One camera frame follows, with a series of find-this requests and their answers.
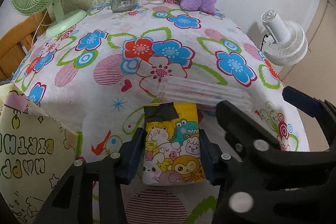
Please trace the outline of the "yellow cartoon tissue pack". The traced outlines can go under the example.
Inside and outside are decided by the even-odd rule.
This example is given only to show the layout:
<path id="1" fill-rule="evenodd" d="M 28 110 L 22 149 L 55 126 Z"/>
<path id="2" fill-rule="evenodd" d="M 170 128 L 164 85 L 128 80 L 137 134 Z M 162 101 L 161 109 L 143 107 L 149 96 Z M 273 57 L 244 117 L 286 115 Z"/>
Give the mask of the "yellow cartoon tissue pack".
<path id="1" fill-rule="evenodd" d="M 142 182 L 171 186 L 203 182 L 198 112 L 195 103 L 154 103 L 143 107 L 146 131 Z"/>

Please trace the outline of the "clear plastic pouch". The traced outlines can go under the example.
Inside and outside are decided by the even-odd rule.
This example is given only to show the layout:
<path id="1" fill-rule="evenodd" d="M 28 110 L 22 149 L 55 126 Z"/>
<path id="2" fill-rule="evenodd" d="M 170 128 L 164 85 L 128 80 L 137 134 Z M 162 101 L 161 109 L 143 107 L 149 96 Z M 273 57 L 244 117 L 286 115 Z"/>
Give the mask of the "clear plastic pouch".
<path id="1" fill-rule="evenodd" d="M 199 109 L 215 111 L 218 103 L 228 101 L 242 111 L 251 111 L 250 95 L 239 88 L 169 76 L 158 86 L 161 102 L 191 102 Z"/>

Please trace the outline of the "yellow cartoon storage box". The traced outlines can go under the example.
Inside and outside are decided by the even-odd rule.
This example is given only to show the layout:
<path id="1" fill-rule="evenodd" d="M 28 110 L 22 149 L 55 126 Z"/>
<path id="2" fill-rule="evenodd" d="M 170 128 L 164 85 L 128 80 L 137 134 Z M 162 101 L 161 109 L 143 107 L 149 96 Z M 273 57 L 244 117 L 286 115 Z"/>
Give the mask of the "yellow cartoon storage box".
<path id="1" fill-rule="evenodd" d="M 33 223 L 74 162 L 78 134 L 14 84 L 1 86 L 1 194 L 17 223 Z"/>

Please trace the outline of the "white standing fan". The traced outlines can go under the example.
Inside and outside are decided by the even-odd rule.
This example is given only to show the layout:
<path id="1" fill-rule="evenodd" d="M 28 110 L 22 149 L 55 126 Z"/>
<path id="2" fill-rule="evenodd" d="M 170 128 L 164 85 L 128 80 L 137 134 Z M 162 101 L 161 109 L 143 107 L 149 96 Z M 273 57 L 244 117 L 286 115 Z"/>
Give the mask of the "white standing fan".
<path id="1" fill-rule="evenodd" d="M 299 63 L 308 50 L 307 38 L 303 28 L 291 20 L 282 20 L 274 10 L 261 16 L 266 30 L 260 51 L 274 65 L 289 67 Z"/>

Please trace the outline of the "floral tablecloth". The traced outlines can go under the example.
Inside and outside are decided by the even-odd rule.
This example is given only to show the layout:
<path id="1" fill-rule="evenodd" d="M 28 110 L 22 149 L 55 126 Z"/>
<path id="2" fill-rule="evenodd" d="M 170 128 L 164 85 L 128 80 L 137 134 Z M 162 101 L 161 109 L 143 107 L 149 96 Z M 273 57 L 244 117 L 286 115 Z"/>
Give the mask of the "floral tablecloth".
<path id="1" fill-rule="evenodd" d="M 172 0 L 110 7 L 53 38 L 40 36 L 13 82 L 50 116 L 79 132 L 79 156 L 98 161 L 119 150 L 143 126 L 143 106 L 158 102 L 158 86 L 174 76 L 243 89 L 251 116 L 285 151 L 309 151 L 295 107 L 270 61 L 221 12 L 183 11 Z"/>

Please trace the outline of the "wooden bed headboard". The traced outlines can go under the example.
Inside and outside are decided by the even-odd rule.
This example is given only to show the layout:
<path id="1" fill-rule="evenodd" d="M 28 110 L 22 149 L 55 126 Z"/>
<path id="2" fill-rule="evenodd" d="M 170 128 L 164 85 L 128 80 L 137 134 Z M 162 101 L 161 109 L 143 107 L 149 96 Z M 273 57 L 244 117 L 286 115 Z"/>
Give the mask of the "wooden bed headboard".
<path id="1" fill-rule="evenodd" d="M 7 31 L 1 38 L 1 81 L 10 79 L 29 51 L 33 42 L 41 35 L 50 24 L 47 10 L 37 15 L 28 16 L 23 22 L 18 23 Z"/>

